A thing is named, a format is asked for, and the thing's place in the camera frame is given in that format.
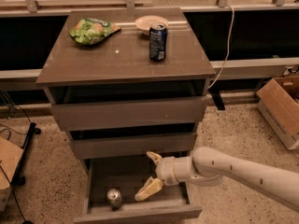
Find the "blue can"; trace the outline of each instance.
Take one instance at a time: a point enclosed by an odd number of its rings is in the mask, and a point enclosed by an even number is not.
[[[149,29],[149,57],[154,61],[166,57],[166,41],[168,30],[164,23],[153,23]]]

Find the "brown tabletop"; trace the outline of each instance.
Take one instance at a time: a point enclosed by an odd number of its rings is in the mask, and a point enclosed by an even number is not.
[[[155,62],[149,56],[149,37],[135,27],[146,15],[168,19],[166,58]],[[101,44],[82,46],[68,33],[82,18],[117,23],[121,31]],[[42,87],[124,82],[187,80],[215,74],[192,28],[179,8],[137,8],[72,12],[37,79]]]

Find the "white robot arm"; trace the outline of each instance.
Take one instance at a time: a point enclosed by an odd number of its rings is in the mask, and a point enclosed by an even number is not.
[[[156,164],[157,178],[149,178],[136,194],[137,201],[147,199],[163,185],[188,182],[214,186],[225,175],[299,213],[299,174],[295,172],[241,160],[209,147],[199,147],[183,158],[162,158],[153,152],[147,155]]]

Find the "green chip bag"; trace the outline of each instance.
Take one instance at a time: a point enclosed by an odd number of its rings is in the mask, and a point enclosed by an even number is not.
[[[76,27],[69,30],[69,34],[79,44],[93,45],[120,29],[120,26],[112,22],[88,18],[81,19]]]

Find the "speckled floor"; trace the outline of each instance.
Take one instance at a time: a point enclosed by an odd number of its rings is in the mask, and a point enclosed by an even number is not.
[[[227,154],[299,173],[299,150],[289,151],[280,142],[257,109],[252,97],[227,97],[225,111],[210,105],[200,124],[196,146],[214,147]],[[67,137],[60,132],[49,110],[30,106],[25,109],[42,130],[35,135],[28,150],[22,173],[26,184],[16,188],[24,216],[35,224],[68,224],[80,217],[87,176],[74,158]],[[1,124],[25,133],[28,120],[18,112],[16,118]],[[22,144],[23,136],[12,133],[11,141]],[[203,207],[193,223],[298,223],[299,214],[263,195],[224,177],[217,187],[191,186],[192,200]],[[7,209],[0,213],[1,224],[22,223],[17,206],[10,196]]]

